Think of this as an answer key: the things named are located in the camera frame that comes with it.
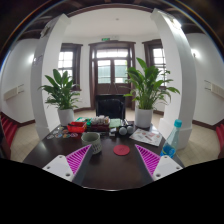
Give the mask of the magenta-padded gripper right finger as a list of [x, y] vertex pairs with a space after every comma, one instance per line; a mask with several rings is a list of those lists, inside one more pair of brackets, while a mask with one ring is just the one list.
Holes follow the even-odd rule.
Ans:
[[154, 181], [180, 171], [182, 166], [169, 156], [159, 156], [142, 146], [135, 145], [143, 164]]

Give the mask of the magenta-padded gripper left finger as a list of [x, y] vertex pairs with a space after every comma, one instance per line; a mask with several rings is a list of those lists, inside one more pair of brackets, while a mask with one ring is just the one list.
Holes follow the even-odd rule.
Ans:
[[43, 170], [77, 185], [81, 185], [92, 154], [92, 147], [87, 145], [67, 156], [56, 156], [43, 167]]

